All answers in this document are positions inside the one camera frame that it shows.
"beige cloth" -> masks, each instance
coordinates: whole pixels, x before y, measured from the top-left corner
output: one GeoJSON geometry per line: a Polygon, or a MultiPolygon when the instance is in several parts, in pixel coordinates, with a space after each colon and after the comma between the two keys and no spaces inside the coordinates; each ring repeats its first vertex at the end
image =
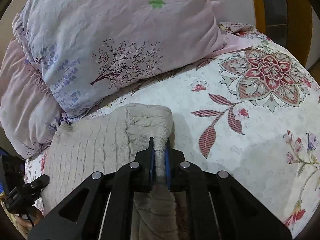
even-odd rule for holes
{"type": "MultiPolygon", "coordinates": [[[[111,114],[62,125],[48,150],[44,173],[50,184],[42,194],[45,212],[54,208],[92,172],[104,174],[133,161],[154,137],[156,174],[164,179],[164,149],[172,113],[164,106],[129,104],[111,114]]],[[[156,185],[150,194],[136,193],[132,239],[178,239],[174,196],[156,185]]]]}

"pillowcase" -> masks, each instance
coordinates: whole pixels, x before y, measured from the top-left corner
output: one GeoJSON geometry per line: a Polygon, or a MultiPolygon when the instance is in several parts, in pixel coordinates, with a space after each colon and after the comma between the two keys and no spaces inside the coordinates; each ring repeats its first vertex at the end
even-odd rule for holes
{"type": "Polygon", "coordinates": [[[224,48],[213,13],[217,4],[219,0],[28,0],[13,31],[57,102],[75,118],[139,79],[224,48]]]}
{"type": "Polygon", "coordinates": [[[0,123],[21,157],[50,145],[62,109],[13,38],[0,69],[0,123]]]}

